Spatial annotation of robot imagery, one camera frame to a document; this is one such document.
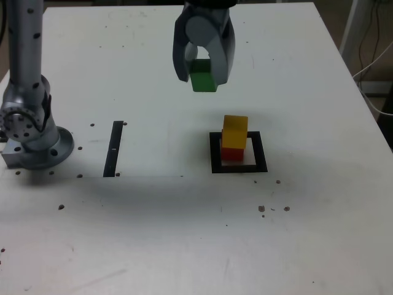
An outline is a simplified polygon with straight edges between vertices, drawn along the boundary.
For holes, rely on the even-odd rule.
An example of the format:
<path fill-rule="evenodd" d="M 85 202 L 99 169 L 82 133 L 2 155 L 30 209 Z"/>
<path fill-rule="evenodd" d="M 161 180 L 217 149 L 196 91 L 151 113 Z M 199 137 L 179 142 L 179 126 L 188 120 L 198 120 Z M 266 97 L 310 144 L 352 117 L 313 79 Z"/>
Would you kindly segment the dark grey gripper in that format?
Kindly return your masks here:
<path fill-rule="evenodd" d="M 197 59 L 198 48 L 209 58 Z M 173 65 L 180 81 L 209 74 L 216 86 L 226 84 L 233 65 L 235 34 L 228 9 L 187 6 L 175 22 Z"/>

